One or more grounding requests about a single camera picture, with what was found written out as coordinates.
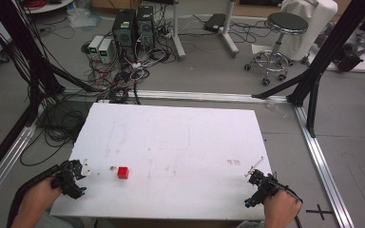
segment metal stand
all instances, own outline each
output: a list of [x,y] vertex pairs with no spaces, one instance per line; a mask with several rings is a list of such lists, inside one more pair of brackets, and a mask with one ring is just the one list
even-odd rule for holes
[[178,53],[178,60],[181,61],[185,58],[185,51],[183,50],[182,42],[179,37],[179,0],[174,0],[174,28],[171,30],[171,36],[173,37],[174,46]]
[[284,84],[276,86],[263,93],[253,95],[254,98],[266,99],[283,89],[298,84],[295,91],[287,97],[289,103],[294,106],[302,106],[304,99],[310,93],[309,108],[307,113],[307,124],[306,127],[309,130],[312,137],[315,137],[314,123],[316,118],[317,110],[317,95],[319,88],[319,80],[327,69],[328,65],[331,64],[335,55],[340,48],[343,47],[345,42],[355,31],[360,21],[365,16],[365,1],[354,0],[345,10],[340,17],[327,41],[324,43],[320,51],[318,52],[313,63],[303,73],[298,75],[296,78],[287,81]]
[[227,11],[226,11],[226,20],[224,21],[224,27],[220,28],[221,36],[223,37],[224,41],[229,46],[230,51],[232,52],[233,58],[235,58],[236,54],[239,53],[239,49],[236,47],[236,44],[233,42],[228,31],[229,31],[230,20],[232,18],[233,7],[234,7],[235,2],[236,2],[236,0],[228,1]]

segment gray floor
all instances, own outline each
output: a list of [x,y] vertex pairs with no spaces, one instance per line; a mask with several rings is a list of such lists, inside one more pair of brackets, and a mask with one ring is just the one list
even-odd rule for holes
[[[36,18],[37,22],[52,22],[64,18],[63,11],[44,14]],[[194,18],[184,19],[188,23]],[[249,24],[254,21],[242,19]],[[107,33],[111,21],[103,20],[98,28],[75,30],[71,39],[63,39],[54,34],[43,38],[46,46],[56,59],[73,75],[84,78],[88,70],[87,58],[80,46],[94,34]],[[67,24],[56,25],[57,29]],[[69,28],[56,31],[59,35],[70,37]],[[273,37],[258,39],[258,44],[268,44]],[[211,92],[230,94],[256,94],[265,90],[261,84],[261,71],[243,70],[251,56],[251,45],[238,44],[240,54],[232,59],[226,51],[208,53],[194,48],[220,50],[226,48],[219,36],[202,38],[182,37],[187,57],[182,62],[158,65],[150,69],[147,78],[138,89],[161,91]],[[298,75],[304,66],[294,65],[290,77]],[[74,88],[68,82],[61,83]],[[271,80],[269,87],[280,84]],[[289,88],[279,95],[288,95]],[[0,63],[0,142],[9,132],[15,121],[27,106],[27,85],[22,81],[12,64]],[[337,227],[332,215],[322,220],[318,214],[305,213],[316,210],[317,204],[322,210],[331,211],[323,187],[309,156],[305,141],[301,135],[296,114],[289,104],[273,107],[265,104],[225,104],[200,102],[170,102],[142,100],[145,105],[180,105],[219,108],[242,108],[256,110],[262,136],[274,171],[278,171],[279,180],[289,184],[304,199],[299,214],[303,227]],[[349,210],[355,227],[365,227],[365,74],[325,72],[321,83],[317,104],[316,133],[319,145],[330,165],[338,189]],[[23,182],[53,164],[66,160],[72,145],[67,144],[51,160],[35,166],[24,167],[16,163],[0,188],[0,227],[6,224],[6,216],[15,189]],[[38,161],[52,148],[38,142],[29,151],[27,159]]]

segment wheeled stool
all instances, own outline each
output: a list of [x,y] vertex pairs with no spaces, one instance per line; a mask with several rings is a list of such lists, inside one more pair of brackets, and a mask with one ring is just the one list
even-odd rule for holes
[[289,12],[276,12],[268,16],[265,21],[265,26],[272,31],[279,32],[279,38],[275,42],[272,50],[263,50],[256,54],[254,59],[244,66],[246,70],[251,69],[251,65],[257,64],[258,66],[266,70],[265,77],[262,79],[264,86],[268,86],[270,81],[268,79],[269,72],[282,72],[278,79],[283,81],[286,79],[287,67],[292,65],[293,62],[289,61],[284,55],[279,53],[279,47],[283,39],[284,34],[300,35],[307,31],[307,22],[293,13]]

